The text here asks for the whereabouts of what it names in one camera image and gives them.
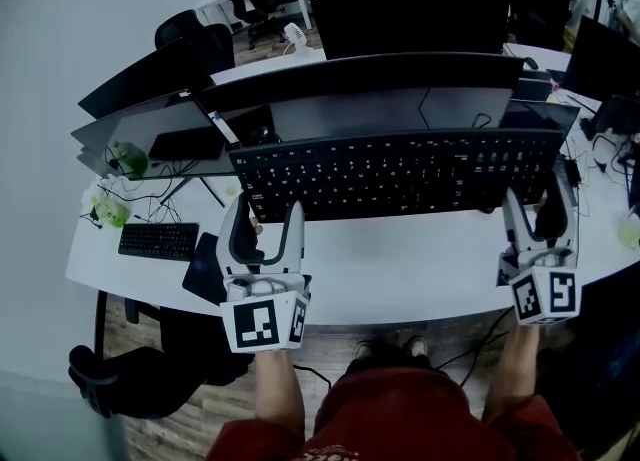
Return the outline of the black office chair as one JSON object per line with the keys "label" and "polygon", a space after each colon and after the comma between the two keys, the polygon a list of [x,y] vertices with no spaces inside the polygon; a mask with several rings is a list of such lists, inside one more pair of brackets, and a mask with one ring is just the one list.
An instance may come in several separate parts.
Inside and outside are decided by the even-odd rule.
{"label": "black office chair", "polygon": [[252,354],[231,351],[220,317],[127,299],[126,319],[159,322],[161,348],[139,347],[105,358],[84,345],[69,353],[68,374],[99,415],[160,419],[176,412],[203,384],[227,386],[247,374]]}
{"label": "black office chair", "polygon": [[226,25],[203,25],[194,10],[183,11],[156,29],[154,44],[160,49],[180,38],[192,46],[209,74],[235,67],[232,32]]}

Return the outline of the flat black monitor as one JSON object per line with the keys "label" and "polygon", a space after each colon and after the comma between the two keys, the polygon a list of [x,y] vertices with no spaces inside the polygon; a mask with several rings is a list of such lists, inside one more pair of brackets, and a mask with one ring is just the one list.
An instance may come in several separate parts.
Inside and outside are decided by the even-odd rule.
{"label": "flat black monitor", "polygon": [[230,175],[225,145],[232,132],[187,93],[169,94],[125,108],[72,132],[79,160],[96,173],[82,204],[112,199],[162,205],[182,186],[201,183],[225,206],[238,186],[217,188],[213,176]]}

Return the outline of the white desk fan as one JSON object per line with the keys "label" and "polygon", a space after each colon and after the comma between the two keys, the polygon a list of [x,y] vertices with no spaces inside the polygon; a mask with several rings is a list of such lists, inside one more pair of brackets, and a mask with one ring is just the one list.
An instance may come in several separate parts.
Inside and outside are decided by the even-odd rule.
{"label": "white desk fan", "polygon": [[288,42],[283,54],[292,48],[295,53],[302,53],[308,49],[307,38],[302,29],[295,23],[290,22],[284,27],[284,35]]}

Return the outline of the black mouse pad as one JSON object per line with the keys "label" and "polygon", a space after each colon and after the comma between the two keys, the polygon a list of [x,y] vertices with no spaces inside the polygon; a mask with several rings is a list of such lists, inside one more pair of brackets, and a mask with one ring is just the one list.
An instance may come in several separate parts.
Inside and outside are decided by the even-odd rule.
{"label": "black mouse pad", "polygon": [[182,282],[184,290],[214,305],[227,297],[216,256],[217,240],[215,235],[202,233]]}

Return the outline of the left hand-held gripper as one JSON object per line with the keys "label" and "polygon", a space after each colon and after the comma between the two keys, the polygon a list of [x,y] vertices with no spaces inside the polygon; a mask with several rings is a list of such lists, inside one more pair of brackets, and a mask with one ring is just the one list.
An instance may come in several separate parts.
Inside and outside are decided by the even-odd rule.
{"label": "left hand-held gripper", "polygon": [[[245,194],[230,206],[218,235],[217,261],[222,274],[230,276],[223,280],[227,300],[220,308],[233,352],[301,346],[311,299],[311,277],[299,273],[304,240],[304,210],[296,201],[286,211],[278,254],[264,260]],[[266,274],[251,274],[261,265]]]}

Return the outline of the large black keyboard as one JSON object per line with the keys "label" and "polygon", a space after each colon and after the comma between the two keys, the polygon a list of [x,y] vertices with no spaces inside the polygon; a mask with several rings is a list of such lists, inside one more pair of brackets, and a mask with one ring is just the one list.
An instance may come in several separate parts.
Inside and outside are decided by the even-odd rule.
{"label": "large black keyboard", "polygon": [[557,130],[475,128],[318,138],[238,149],[229,158],[258,219],[300,202],[308,221],[487,210],[507,189],[542,196]]}

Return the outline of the person's right forearm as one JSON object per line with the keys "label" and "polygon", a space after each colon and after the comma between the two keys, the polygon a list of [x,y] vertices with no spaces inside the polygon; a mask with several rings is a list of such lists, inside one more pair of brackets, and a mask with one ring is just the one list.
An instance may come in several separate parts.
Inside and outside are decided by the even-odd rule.
{"label": "person's right forearm", "polygon": [[516,323],[508,333],[489,385],[482,421],[490,423],[534,395],[540,327]]}

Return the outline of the small black keyboard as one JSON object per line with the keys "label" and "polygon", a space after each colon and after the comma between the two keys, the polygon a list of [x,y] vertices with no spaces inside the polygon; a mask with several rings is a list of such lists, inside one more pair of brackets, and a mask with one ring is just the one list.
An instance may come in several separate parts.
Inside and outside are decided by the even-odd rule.
{"label": "small black keyboard", "polygon": [[190,262],[198,241],[197,223],[131,223],[121,232],[120,255]]}

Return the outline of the pale green container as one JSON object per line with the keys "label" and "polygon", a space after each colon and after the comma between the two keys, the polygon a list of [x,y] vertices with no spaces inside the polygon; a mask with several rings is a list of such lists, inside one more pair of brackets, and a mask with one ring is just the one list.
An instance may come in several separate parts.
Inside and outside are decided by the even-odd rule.
{"label": "pale green container", "polygon": [[640,216],[630,213],[619,221],[618,239],[622,246],[631,250],[640,250]]}

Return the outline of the person's left forearm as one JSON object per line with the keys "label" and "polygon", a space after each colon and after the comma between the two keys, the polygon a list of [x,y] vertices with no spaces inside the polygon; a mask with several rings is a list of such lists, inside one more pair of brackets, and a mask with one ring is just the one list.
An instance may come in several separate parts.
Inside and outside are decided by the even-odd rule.
{"label": "person's left forearm", "polygon": [[303,396],[289,353],[259,352],[255,363],[255,417],[304,439]]}

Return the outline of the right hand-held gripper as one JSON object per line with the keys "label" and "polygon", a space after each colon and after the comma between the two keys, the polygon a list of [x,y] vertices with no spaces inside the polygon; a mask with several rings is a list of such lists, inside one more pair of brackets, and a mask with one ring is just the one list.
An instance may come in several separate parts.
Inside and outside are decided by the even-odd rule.
{"label": "right hand-held gripper", "polygon": [[[549,175],[544,196],[534,207],[533,232],[519,196],[511,187],[506,190],[502,211],[512,247],[500,255],[498,282],[511,289],[519,325],[555,324],[580,313],[573,253],[557,249],[574,246],[572,196],[556,173]],[[557,248],[544,249],[546,244]]]}

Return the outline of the wide curved black monitor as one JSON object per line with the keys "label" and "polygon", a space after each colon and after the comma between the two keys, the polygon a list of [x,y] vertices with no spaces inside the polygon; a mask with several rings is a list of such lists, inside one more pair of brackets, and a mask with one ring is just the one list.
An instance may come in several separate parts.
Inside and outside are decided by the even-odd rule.
{"label": "wide curved black monitor", "polygon": [[266,106],[284,142],[496,126],[523,66],[521,58],[472,53],[335,59],[216,84],[200,102],[228,121]]}

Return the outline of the green drink bottle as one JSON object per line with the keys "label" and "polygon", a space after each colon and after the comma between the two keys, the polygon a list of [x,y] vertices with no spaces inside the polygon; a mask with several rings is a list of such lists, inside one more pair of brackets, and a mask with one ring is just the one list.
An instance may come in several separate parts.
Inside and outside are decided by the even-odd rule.
{"label": "green drink bottle", "polygon": [[129,209],[117,199],[109,196],[92,196],[91,206],[95,206],[103,225],[113,228],[123,228],[130,217]]}

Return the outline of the black monitor back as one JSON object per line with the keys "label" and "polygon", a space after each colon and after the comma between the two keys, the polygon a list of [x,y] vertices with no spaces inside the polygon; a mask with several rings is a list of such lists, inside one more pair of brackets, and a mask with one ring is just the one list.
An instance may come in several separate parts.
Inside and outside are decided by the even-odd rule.
{"label": "black monitor back", "polygon": [[212,83],[193,45],[179,38],[124,69],[78,105],[100,119],[165,95],[199,91]]}
{"label": "black monitor back", "polygon": [[640,99],[640,47],[583,16],[561,87],[600,102]]}
{"label": "black monitor back", "polygon": [[311,0],[325,56],[497,54],[510,0]]}

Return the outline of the person's black trousers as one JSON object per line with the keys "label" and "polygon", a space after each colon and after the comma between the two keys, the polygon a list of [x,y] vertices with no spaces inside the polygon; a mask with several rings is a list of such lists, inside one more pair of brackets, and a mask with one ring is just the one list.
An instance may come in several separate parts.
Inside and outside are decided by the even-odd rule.
{"label": "person's black trousers", "polygon": [[426,355],[410,356],[401,353],[398,356],[370,356],[362,359],[354,359],[347,367],[344,377],[367,370],[387,368],[414,368],[421,370],[433,369],[431,362]]}

